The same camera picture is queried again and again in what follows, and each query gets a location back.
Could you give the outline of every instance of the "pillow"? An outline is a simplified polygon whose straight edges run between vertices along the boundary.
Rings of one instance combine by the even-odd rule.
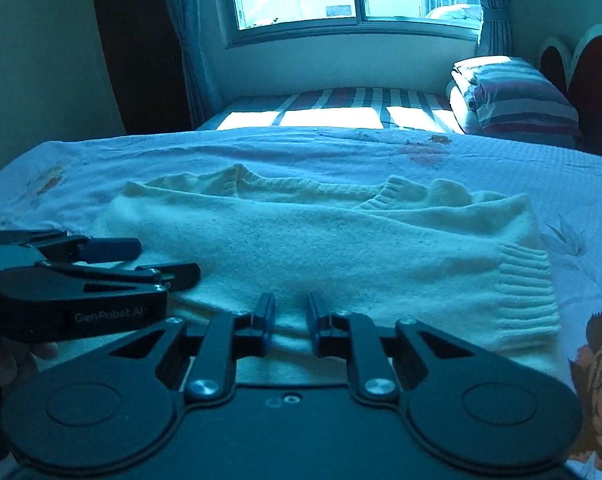
[[[482,20],[483,9],[480,5],[455,4],[430,10],[425,17],[432,20]]]
[[[456,121],[459,123],[461,129],[469,135],[481,135],[481,125],[479,124],[479,118],[474,110],[471,110],[467,105],[461,90],[458,86],[453,86],[450,91],[450,106]]]
[[[452,71],[452,79],[454,79],[454,82],[463,96],[463,99],[465,99],[465,103],[468,105],[469,109],[476,111],[476,102],[474,101],[474,87],[476,85],[470,83],[458,72]]]
[[[456,83],[454,82],[453,79],[446,86],[446,96],[447,96],[448,101],[450,100],[450,94],[452,93],[452,88],[454,88],[455,86],[456,86]]]
[[[487,135],[557,134],[580,137],[578,113],[565,96],[527,61],[507,56],[454,64],[470,85],[463,97]]]
[[[525,59],[510,56],[482,56],[464,59],[454,64],[454,71],[465,77],[470,83],[477,83],[477,75],[511,75],[540,73]]]
[[[574,137],[568,135],[556,134],[483,134],[483,137],[492,137],[493,139],[516,140],[517,142],[527,142],[528,144],[544,144],[545,146],[557,146],[558,148],[577,149],[577,143]]]

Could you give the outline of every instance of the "bed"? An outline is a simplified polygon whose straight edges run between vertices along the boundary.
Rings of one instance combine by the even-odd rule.
[[[398,174],[424,184],[444,178],[469,190],[527,193],[550,255],[559,301],[560,378],[584,407],[584,431],[568,465],[588,479],[602,479],[602,27],[588,32],[574,56],[549,39],[538,61],[579,111],[583,138],[578,150],[460,135],[452,126],[446,129],[441,118],[450,112],[444,98],[415,92],[347,89],[267,103],[244,101],[197,132],[37,146],[0,172],[0,229],[88,232],[130,180],[207,173],[236,163],[262,176],[327,183],[377,184]],[[408,114],[427,118],[428,126],[401,125],[389,112],[372,116],[382,128],[311,121],[292,126],[282,120],[272,126],[282,112],[320,110],[330,99],[369,102],[379,110],[396,104],[392,99],[397,96],[400,104],[419,104],[417,112]],[[237,127],[227,122],[236,112],[255,113],[254,121],[268,112],[270,122]]]

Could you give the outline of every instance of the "white sweater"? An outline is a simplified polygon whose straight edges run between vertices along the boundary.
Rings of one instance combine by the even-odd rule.
[[[93,236],[137,237],[132,266],[195,261],[202,280],[175,294],[192,319],[276,296],[274,358],[239,380],[341,379],[311,360],[306,294],[393,326],[413,317],[555,374],[559,314],[550,263],[527,195],[468,192],[391,176],[379,186],[263,178],[242,165],[128,184]]]

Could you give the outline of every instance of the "striped blanket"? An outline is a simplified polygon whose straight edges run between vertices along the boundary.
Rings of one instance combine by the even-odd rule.
[[[335,88],[243,98],[199,130],[246,126],[334,126],[463,133],[447,98],[390,88]]]

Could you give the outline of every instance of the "stain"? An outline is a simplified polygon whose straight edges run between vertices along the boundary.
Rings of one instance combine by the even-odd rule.
[[[432,142],[438,142],[439,144],[451,144],[452,143],[452,139],[450,139],[449,137],[446,137],[444,135],[433,135],[430,137],[430,140]]]
[[[62,179],[63,179],[63,175],[61,174],[62,169],[63,168],[61,166],[55,166],[49,171],[45,185],[36,192],[37,196],[41,196],[41,195],[43,195],[43,193],[47,193],[53,187],[57,186],[57,184],[59,184],[60,181],[62,181]]]
[[[449,152],[436,144],[425,144],[423,142],[410,142],[399,148],[399,153],[409,156],[412,162],[423,166],[437,166],[446,160]]]

